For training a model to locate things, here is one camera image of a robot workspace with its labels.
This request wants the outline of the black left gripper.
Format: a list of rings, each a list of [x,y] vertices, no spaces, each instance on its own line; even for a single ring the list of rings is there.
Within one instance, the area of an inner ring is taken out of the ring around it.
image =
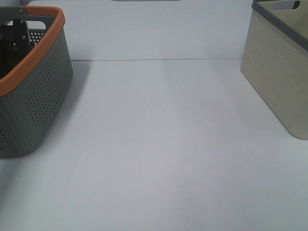
[[[26,20],[13,19],[0,25],[0,52],[30,52],[31,43]]]

